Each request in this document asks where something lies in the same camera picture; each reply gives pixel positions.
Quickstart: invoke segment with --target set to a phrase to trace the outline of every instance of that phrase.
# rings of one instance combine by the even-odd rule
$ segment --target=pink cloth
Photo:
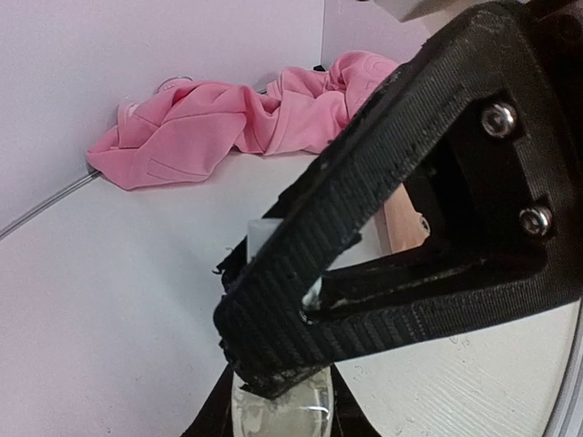
[[[179,80],[141,105],[121,108],[118,125],[89,149],[87,161],[132,189],[201,182],[233,145],[262,155],[320,153],[396,67],[382,56],[350,52],[329,72],[286,68],[267,95]]]

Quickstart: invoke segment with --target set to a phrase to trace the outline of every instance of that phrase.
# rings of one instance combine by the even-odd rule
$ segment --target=clear plastic object
[[[249,223],[248,260],[280,223],[278,218]],[[250,394],[241,389],[243,385],[235,374],[231,396],[234,437],[330,437],[334,405],[330,369],[313,375],[275,401]]]

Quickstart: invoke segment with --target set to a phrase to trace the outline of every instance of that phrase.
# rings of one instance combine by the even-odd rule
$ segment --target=pink towel
[[[249,86],[179,80],[138,106],[121,108],[118,125],[87,161],[124,189],[201,182],[229,153],[320,153],[397,64],[350,52],[329,72],[286,68],[267,95]]]

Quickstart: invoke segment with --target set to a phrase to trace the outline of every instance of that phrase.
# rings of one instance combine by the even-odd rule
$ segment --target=white surface
[[[348,50],[368,50],[397,62],[408,61],[430,35],[422,20],[399,23],[375,2],[325,2],[322,43],[325,66]]]
[[[124,98],[320,64],[323,0],[19,0],[0,16],[0,229],[86,172]]]
[[[400,21],[418,18],[451,5],[455,0],[374,0]]]
[[[224,367],[214,266],[312,158],[230,156],[206,183],[102,179],[0,241],[0,435],[179,436]],[[373,229],[344,263],[378,256]],[[539,436],[574,306],[339,367],[384,436]]]

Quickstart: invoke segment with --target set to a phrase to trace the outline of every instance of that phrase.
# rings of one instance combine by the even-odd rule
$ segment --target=white wall
[[[84,152],[176,75],[262,86],[320,63],[323,0],[21,0],[0,16],[0,229],[86,171]]]
[[[325,0],[322,63],[347,50],[369,50],[397,62],[411,59],[430,35],[421,20],[399,23],[372,1]]]

